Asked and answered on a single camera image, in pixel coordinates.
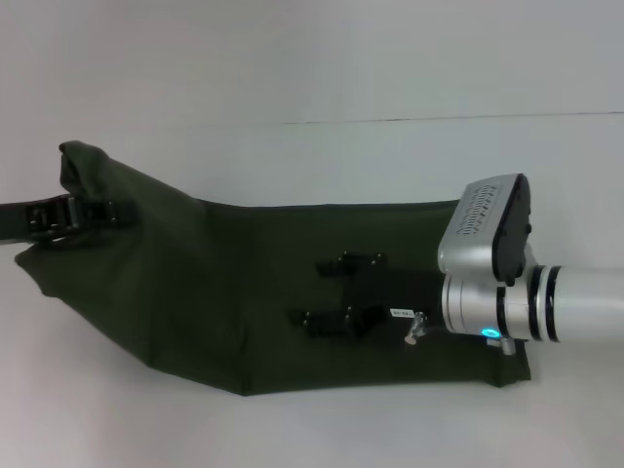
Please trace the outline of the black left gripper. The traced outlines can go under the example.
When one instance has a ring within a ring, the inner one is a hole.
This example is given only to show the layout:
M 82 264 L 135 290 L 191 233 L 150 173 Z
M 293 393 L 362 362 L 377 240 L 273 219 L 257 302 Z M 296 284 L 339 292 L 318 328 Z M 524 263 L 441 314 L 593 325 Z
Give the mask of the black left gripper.
M 70 212 L 79 219 L 72 225 Z M 136 223 L 137 208 L 118 200 L 92 201 L 78 196 L 1 205 L 1 242 L 36 243 L 72 233 L 123 229 Z

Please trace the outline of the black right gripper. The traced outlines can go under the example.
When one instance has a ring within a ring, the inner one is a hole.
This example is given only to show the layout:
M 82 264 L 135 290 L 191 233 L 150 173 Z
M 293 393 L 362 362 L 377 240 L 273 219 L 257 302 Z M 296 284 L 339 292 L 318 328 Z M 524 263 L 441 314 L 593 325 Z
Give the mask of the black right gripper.
M 290 323 L 312 338 L 423 335 L 445 327 L 442 288 L 445 276 L 430 271 L 374 269 L 386 265 L 385 253 L 344 251 L 318 261 L 323 278 L 350 277 L 342 309 L 287 311 Z

